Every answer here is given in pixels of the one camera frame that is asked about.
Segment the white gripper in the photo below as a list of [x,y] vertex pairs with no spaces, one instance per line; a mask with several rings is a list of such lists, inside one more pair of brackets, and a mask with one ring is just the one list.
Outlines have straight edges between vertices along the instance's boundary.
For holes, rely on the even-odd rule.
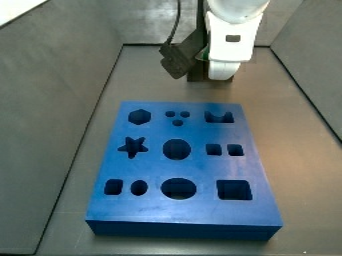
[[230,79],[251,59],[264,12],[270,0],[206,0],[209,78]]

